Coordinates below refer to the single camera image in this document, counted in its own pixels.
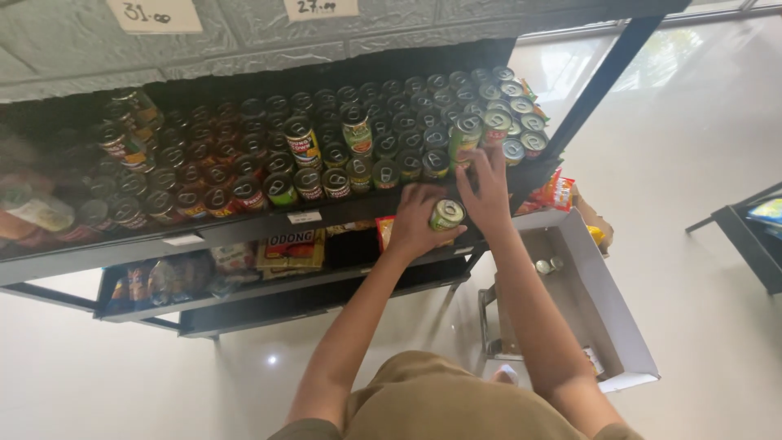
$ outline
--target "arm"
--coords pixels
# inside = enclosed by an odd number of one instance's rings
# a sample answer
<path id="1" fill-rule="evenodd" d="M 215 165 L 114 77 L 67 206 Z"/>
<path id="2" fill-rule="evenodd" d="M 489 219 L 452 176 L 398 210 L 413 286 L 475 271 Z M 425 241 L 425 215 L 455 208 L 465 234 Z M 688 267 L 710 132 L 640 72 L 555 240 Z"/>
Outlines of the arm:
<path id="1" fill-rule="evenodd" d="M 497 264 L 497 282 L 535 392 L 570 424 L 593 438 L 609 424 L 624 423 L 605 398 L 576 337 L 551 300 L 511 221 L 501 149 L 469 154 L 478 173 L 478 195 L 464 174 L 459 193 L 483 232 Z"/>
<path id="2" fill-rule="evenodd" d="M 444 195 L 436 186 L 404 187 L 388 248 L 315 348 L 285 424 L 315 418 L 343 430 L 353 381 L 402 272 L 417 257 L 467 229 L 436 233 L 429 228 L 434 203 Z"/>

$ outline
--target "brown shirt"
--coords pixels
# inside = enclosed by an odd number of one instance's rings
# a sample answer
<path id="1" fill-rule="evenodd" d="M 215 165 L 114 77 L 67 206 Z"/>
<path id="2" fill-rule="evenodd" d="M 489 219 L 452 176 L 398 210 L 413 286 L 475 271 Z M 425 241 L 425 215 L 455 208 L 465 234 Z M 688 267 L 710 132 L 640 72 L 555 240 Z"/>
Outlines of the brown shirt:
<path id="1" fill-rule="evenodd" d="M 485 382 L 445 358 L 404 352 L 386 361 L 370 384 L 350 396 L 345 434 L 326 420 L 298 420 L 270 440 L 557 439 L 584 440 L 535 393 Z M 596 440 L 642 440 L 609 425 Z"/>

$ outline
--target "white tiled floor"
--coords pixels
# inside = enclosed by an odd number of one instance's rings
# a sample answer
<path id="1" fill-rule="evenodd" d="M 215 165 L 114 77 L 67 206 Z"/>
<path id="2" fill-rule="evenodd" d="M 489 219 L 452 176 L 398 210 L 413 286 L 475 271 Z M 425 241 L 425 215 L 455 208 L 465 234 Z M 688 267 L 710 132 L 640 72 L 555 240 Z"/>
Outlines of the white tiled floor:
<path id="1" fill-rule="evenodd" d="M 610 38 L 519 47 L 552 116 L 572 105 Z M 768 439 L 782 431 L 782 305 L 716 226 L 683 228 L 779 180 L 782 20 L 658 32 L 565 153 L 565 174 L 615 227 L 608 266 L 662 380 L 611 395 L 648 439 Z M 484 258 L 444 289 L 390 302 L 357 379 L 409 348 L 479 370 Z M 90 290 L 95 273 L 59 280 Z M 266 438 L 332 315 L 177 339 L 0 295 L 0 438 Z"/>

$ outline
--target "white cardboard box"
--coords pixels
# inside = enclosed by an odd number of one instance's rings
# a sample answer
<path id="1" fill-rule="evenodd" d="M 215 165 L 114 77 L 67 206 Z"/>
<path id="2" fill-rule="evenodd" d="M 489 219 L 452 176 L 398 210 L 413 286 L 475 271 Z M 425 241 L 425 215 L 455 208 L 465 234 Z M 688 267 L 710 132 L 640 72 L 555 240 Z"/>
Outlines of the white cardboard box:
<path id="1" fill-rule="evenodd" d="M 659 380 L 646 342 L 578 210 L 536 212 L 513 222 L 533 261 L 554 254 L 565 260 L 563 270 L 543 276 L 543 282 L 579 343 L 597 353 L 608 377 L 600 382 L 601 390 Z"/>

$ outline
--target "hand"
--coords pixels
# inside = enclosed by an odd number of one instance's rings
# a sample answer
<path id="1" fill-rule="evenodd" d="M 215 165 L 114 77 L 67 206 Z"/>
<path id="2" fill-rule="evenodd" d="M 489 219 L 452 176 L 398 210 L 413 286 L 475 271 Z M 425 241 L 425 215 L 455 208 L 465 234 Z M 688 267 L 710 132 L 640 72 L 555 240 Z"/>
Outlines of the hand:
<path id="1" fill-rule="evenodd" d="M 475 194 L 465 170 L 456 170 L 456 185 L 461 194 L 461 202 L 472 221 L 487 239 L 489 235 L 513 229 L 502 148 L 478 148 L 462 152 L 462 157 L 472 160 L 472 166 L 478 174 L 479 191 Z"/>
<path id="2" fill-rule="evenodd" d="M 402 201 L 396 209 L 391 239 L 384 254 L 394 254 L 409 264 L 435 246 L 452 240 L 467 230 L 459 225 L 444 232 L 429 227 L 435 204 L 446 195 L 445 188 L 411 183 L 402 190 Z"/>

